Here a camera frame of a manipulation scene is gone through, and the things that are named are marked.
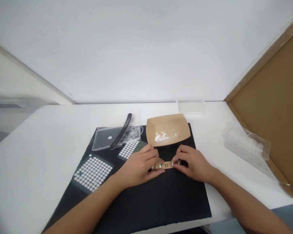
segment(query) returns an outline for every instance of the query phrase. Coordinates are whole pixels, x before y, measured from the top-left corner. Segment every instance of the white backdrop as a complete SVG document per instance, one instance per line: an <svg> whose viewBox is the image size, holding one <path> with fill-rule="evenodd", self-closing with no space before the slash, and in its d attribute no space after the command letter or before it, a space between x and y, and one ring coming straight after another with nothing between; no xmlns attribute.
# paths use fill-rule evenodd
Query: white backdrop
<svg viewBox="0 0 293 234"><path fill-rule="evenodd" d="M77 103L223 100L293 0L5 0L0 45Z"/></svg>

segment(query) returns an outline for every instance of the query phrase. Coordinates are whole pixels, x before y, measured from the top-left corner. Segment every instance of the person's right hand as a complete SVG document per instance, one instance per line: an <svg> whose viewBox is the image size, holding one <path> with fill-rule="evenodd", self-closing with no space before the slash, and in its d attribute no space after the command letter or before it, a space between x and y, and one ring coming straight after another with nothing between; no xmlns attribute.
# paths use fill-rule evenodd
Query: person's right hand
<svg viewBox="0 0 293 234"><path fill-rule="evenodd" d="M216 168L208 163L200 151L190 146L180 145L171 162L179 159L185 160L188 163L188 167L174 163L174 168L194 180L209 184L212 183Z"/></svg>

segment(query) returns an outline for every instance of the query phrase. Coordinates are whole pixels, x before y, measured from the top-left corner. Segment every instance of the black plastic strap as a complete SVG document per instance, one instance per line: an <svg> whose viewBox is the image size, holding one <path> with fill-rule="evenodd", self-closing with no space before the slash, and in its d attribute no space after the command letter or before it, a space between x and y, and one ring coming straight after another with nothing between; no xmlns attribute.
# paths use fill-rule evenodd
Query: black plastic strap
<svg viewBox="0 0 293 234"><path fill-rule="evenodd" d="M130 121L131 121L131 117L133 115L131 113L129 113L127 115L127 119L126 119L126 122L123 126L123 128L121 129L120 133L118 134L118 136L116 137L115 141L111 144L110 146L110 150L113 150L116 148L116 146L118 145L118 143L120 142L120 140L123 138L124 134L126 133L127 131L127 128L129 127L129 124L130 124Z"/></svg>

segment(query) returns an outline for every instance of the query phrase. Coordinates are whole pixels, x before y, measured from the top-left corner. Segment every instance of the hand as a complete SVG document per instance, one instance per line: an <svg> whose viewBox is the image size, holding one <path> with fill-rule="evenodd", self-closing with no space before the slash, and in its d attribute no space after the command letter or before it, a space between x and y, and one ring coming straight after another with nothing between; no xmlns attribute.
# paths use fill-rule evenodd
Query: hand
<svg viewBox="0 0 293 234"><path fill-rule="evenodd" d="M118 180L123 189L133 187L164 173L164 169L148 172L149 169L158 163L164 163L164 160L159 158L157 149L148 144L139 152L133 153L113 176Z"/></svg>
<svg viewBox="0 0 293 234"><path fill-rule="evenodd" d="M188 167L173 164L174 168L194 180L204 183L212 183L216 168L208 163L200 151L190 146L180 145L172 162L179 159L185 160L188 163Z"/></svg>

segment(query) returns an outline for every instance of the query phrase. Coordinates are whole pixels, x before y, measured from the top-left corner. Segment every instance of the person's left hand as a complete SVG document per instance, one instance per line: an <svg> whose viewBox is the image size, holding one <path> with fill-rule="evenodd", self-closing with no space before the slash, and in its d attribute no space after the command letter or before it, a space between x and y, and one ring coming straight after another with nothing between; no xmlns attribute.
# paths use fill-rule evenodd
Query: person's left hand
<svg viewBox="0 0 293 234"><path fill-rule="evenodd" d="M164 169L148 172L158 163L164 163L164 160L159 158L157 149L148 144L139 152L133 153L113 177L123 189L143 184L165 172Z"/></svg>

